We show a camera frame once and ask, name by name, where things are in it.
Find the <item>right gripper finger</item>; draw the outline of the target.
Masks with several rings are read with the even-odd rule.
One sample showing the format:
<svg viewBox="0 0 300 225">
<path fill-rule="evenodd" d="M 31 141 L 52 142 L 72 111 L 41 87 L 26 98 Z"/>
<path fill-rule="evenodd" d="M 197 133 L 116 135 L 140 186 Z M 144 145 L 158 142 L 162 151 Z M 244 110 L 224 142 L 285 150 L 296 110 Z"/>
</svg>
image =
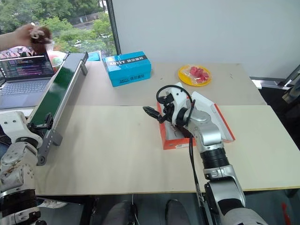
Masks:
<svg viewBox="0 0 300 225">
<path fill-rule="evenodd" d="M 159 123 L 163 123 L 164 122 L 164 117 L 161 116 L 160 113 L 158 113 L 158 114 L 150 113 L 149 116 L 152 117 L 152 118 L 154 118 L 154 119 L 156 119 Z"/>
<path fill-rule="evenodd" d="M 143 106 L 142 108 L 151 117 L 161 117 L 161 114 L 150 106 Z"/>
</svg>

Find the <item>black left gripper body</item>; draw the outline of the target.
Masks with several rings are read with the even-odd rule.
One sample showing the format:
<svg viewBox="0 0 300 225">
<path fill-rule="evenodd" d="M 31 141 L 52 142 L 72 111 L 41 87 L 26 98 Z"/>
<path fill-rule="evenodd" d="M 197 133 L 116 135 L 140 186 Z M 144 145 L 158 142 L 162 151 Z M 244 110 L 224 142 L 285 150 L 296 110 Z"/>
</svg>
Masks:
<svg viewBox="0 0 300 225">
<path fill-rule="evenodd" d="M 37 132 L 39 130 L 44 130 L 46 129 L 46 123 L 44 124 L 39 124 L 39 125 L 35 125 L 33 122 L 28 124 L 28 129 L 31 131 L 31 132 Z"/>
</svg>

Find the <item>person's bare hand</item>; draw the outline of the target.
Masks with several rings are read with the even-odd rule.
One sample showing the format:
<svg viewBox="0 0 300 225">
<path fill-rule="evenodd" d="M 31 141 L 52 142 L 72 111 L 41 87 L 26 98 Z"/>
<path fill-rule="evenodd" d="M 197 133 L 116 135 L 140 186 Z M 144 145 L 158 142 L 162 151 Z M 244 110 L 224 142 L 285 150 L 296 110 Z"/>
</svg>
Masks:
<svg viewBox="0 0 300 225">
<path fill-rule="evenodd" d="M 35 28 L 34 25 L 28 23 L 17 28 L 14 32 L 14 44 L 16 46 L 31 46 L 30 33 Z"/>
</svg>

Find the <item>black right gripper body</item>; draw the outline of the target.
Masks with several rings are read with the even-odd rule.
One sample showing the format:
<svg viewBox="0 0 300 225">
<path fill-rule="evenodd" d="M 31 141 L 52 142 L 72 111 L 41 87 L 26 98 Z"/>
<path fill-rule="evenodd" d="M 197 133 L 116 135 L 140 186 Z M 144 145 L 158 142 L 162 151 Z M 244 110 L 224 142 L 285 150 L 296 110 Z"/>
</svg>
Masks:
<svg viewBox="0 0 300 225">
<path fill-rule="evenodd" d="M 164 106 L 163 108 L 164 115 L 162 116 L 161 123 L 165 121 L 172 122 L 172 116 L 174 113 L 173 102 L 174 102 L 174 98 L 172 94 L 168 94 L 167 96 L 160 98 L 160 103 Z"/>
</svg>

